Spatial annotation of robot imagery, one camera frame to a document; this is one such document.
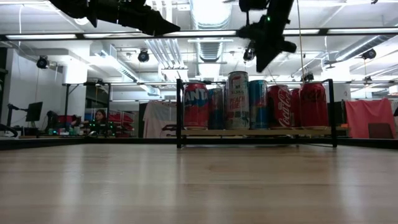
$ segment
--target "blue can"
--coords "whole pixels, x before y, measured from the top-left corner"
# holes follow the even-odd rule
[[[209,90],[209,129],[224,129],[223,89]]]
[[[254,80],[249,82],[250,128],[268,129],[267,119],[267,82]]]

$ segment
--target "red bull can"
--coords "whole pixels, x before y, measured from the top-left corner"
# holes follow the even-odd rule
[[[188,83],[184,89],[184,127],[206,130],[209,120],[208,90],[204,83]]]
[[[209,90],[209,129],[224,129],[223,89]]]
[[[231,72],[228,75],[226,129],[249,129],[248,73]]]
[[[250,129],[268,129],[267,82],[249,82]]]

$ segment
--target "soda can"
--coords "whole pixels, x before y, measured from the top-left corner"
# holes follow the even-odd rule
[[[247,72],[231,72],[227,84],[226,129],[249,129],[249,78]]]
[[[291,92],[292,94],[292,107],[291,111],[291,124],[292,128],[299,128],[301,127],[301,113],[300,113],[300,89],[296,88],[293,89]]]
[[[224,129],[223,89],[209,90],[209,129]]]
[[[184,89],[184,128],[206,130],[209,120],[208,90],[204,83],[187,83]]]
[[[300,89],[301,125],[325,128],[329,125],[326,91],[320,82],[306,83]]]
[[[269,123],[272,129],[290,128],[291,95],[287,85],[268,87]]]
[[[267,129],[267,82],[249,82],[250,129]]]

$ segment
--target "metal pole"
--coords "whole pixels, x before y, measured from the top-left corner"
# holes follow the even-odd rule
[[[67,84],[67,97],[65,98],[65,114],[64,114],[65,122],[63,124],[63,127],[65,128],[65,130],[67,129],[67,121],[68,121],[67,118],[68,118],[69,87],[70,87],[70,84]]]
[[[109,113],[111,111],[111,90],[112,90],[112,85],[108,83],[108,108],[106,109],[106,131],[105,131],[105,137],[108,136],[108,130],[109,130]]]
[[[337,147],[337,131],[336,131],[336,117],[335,117],[335,91],[333,89],[333,79],[328,79],[329,83],[329,125],[331,128],[331,144]]]
[[[177,149],[181,149],[181,129],[182,129],[182,116],[181,116],[181,89],[182,81],[180,78],[177,79]]]

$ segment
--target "ceiling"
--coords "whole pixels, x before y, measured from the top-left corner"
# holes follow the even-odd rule
[[[165,12],[167,0],[163,0],[162,12]],[[174,1],[172,4],[172,21],[180,26],[182,30],[193,29],[188,0]],[[122,27],[117,24],[99,21],[98,27],[94,28],[90,23],[79,25],[74,19],[69,18],[62,12],[56,10],[48,1],[32,1],[35,4],[2,4],[0,1],[0,34],[18,34],[21,33],[64,33],[64,32],[116,32],[116,31],[136,31],[129,27]],[[157,3],[162,0],[153,0],[150,2],[156,8]],[[379,0],[377,4],[370,4],[370,0],[300,0],[300,25],[299,12],[295,2],[290,14],[291,23],[287,28],[322,28],[322,27],[382,27],[395,26],[398,24],[396,9],[398,1]],[[238,2],[225,4],[225,7],[231,7],[231,20],[228,29],[238,29],[245,25],[246,15],[239,10]],[[258,21],[264,12],[254,11],[250,13],[251,21]],[[252,79],[265,78],[266,80],[276,79],[276,81],[299,80],[302,65],[311,63],[308,69],[316,77],[321,78],[325,71],[325,66],[321,63],[321,57],[327,53],[339,52],[351,44],[361,40],[364,36],[329,36],[325,37],[287,37],[298,46],[296,54],[280,54],[262,73],[256,72],[255,63],[244,63],[243,52],[248,45],[248,40],[239,38],[230,38],[232,42],[224,43],[223,52],[218,62],[221,63],[218,80],[222,80],[229,72],[236,70],[247,71]],[[178,39],[178,46],[182,54],[183,61],[188,68],[188,77],[190,79],[199,78],[198,57],[195,52],[195,45],[190,44],[188,39]],[[135,71],[140,80],[145,82],[159,82],[158,61],[149,52],[150,60],[146,63],[140,63],[137,54],[140,49],[146,49],[148,46],[144,40],[103,40],[104,46],[113,45],[118,50],[118,60],[125,63],[128,69]],[[121,74],[113,67],[99,63],[95,56],[82,55],[81,49],[90,46],[89,40],[71,40],[46,41],[46,42],[23,42],[22,47],[33,49],[63,48],[68,49],[81,57],[84,57],[94,66],[94,70],[89,71],[90,77],[100,77],[112,82],[120,82]],[[365,74],[377,74],[386,68],[397,65],[396,58],[398,51],[398,38],[393,37],[374,48],[377,57],[373,60],[367,60],[366,66],[362,59],[352,58],[343,63],[335,64],[337,67],[348,68],[349,74],[346,78],[362,80]],[[380,76],[378,79],[398,78],[395,70]]]

